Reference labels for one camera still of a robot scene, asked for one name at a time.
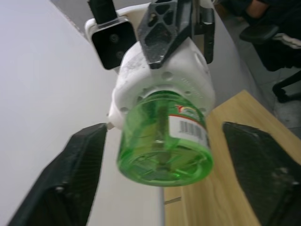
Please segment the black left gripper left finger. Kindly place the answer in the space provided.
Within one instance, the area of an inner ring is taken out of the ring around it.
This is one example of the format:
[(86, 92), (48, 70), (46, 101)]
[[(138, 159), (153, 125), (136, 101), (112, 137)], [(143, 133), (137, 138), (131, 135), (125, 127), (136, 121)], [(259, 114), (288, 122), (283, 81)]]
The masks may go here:
[(73, 134), (36, 179), (8, 225), (87, 225), (100, 179), (106, 134), (105, 123)]

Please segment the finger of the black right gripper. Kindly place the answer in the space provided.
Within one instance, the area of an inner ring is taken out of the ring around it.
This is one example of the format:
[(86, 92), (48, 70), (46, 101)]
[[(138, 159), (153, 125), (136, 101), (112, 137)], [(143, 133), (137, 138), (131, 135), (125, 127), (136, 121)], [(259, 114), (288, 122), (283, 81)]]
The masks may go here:
[(212, 63), (214, 57), (215, 17), (212, 8), (200, 6), (200, 25), (204, 35), (204, 57), (207, 64)]
[(159, 69), (190, 36), (188, 0), (153, 0), (138, 26), (138, 40), (151, 69)]

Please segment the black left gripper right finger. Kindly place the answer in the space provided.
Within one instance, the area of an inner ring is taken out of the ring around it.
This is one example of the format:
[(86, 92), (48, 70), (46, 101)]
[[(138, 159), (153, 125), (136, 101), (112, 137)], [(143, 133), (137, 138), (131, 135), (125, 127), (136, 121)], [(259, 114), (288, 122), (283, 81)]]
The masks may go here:
[(301, 224), (301, 166), (267, 132), (224, 122), (238, 182), (262, 226)]

